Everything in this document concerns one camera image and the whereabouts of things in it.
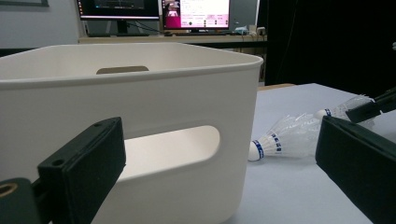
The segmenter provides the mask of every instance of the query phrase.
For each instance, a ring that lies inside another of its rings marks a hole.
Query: monitor stand
[[[128,33],[128,22],[117,21],[117,33],[116,34],[88,34],[89,37],[111,37],[111,36],[149,36],[146,33]]]
[[[117,31],[119,34],[128,34],[128,22],[117,21]]]
[[[190,33],[203,33],[203,32],[199,31],[199,29],[191,29]]]

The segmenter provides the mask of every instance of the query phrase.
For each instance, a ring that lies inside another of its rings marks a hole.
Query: gray table
[[[318,84],[259,91],[252,139],[286,115],[333,108],[356,94]],[[373,131],[396,142],[396,111],[375,118]],[[247,163],[243,198],[224,224],[372,223],[330,180],[314,157],[270,158]]]

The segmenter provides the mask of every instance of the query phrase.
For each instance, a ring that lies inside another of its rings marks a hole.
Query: white wall
[[[49,0],[49,7],[0,6],[0,49],[77,44],[81,29],[76,0]]]

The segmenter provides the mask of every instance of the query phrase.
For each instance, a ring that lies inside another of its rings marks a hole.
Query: black curtain
[[[396,1],[268,0],[265,84],[376,97],[396,86]]]

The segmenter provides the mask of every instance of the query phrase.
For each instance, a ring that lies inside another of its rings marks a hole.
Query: white plastic bin
[[[96,75],[102,68],[148,71]],[[127,165],[93,223],[220,223],[244,186],[262,58],[178,43],[65,45],[0,58],[0,180],[121,117]]]

